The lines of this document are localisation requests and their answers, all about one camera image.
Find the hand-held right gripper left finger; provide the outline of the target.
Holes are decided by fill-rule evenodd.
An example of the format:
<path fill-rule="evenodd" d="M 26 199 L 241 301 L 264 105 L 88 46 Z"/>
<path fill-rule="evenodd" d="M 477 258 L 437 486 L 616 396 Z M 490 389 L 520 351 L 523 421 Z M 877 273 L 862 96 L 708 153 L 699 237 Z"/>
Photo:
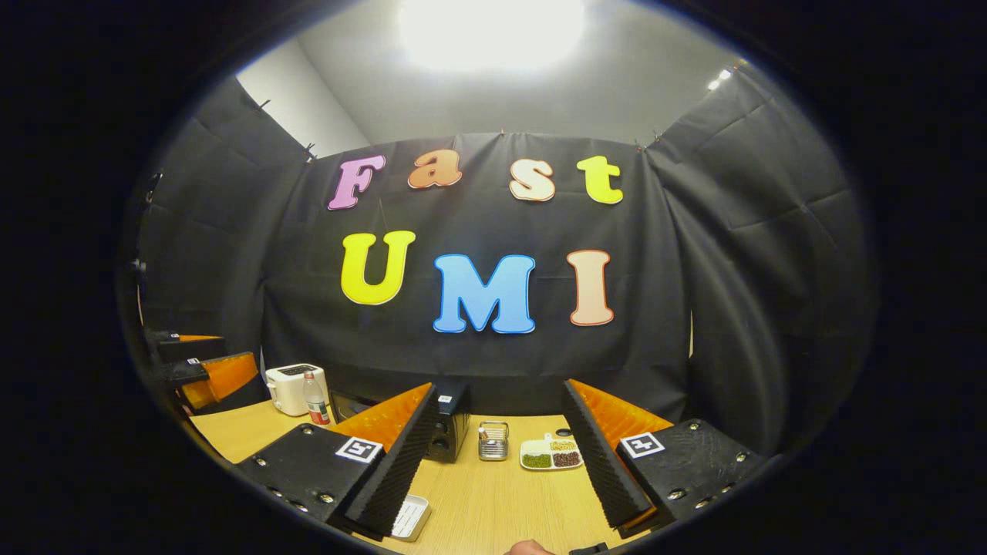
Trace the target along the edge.
<path fill-rule="evenodd" d="M 440 415 L 433 383 L 331 428 L 301 424 L 244 458 L 244 478 L 326 526 L 390 535 Z"/>

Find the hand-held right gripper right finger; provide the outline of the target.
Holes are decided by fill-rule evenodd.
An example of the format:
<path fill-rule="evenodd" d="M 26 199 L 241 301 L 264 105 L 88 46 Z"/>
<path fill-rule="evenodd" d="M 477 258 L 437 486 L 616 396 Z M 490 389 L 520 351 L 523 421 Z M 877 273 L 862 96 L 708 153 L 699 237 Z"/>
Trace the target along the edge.
<path fill-rule="evenodd" d="M 574 379 L 561 411 L 607 524 L 624 537 L 698 519 L 770 461 L 704 419 L 673 424 Z"/>

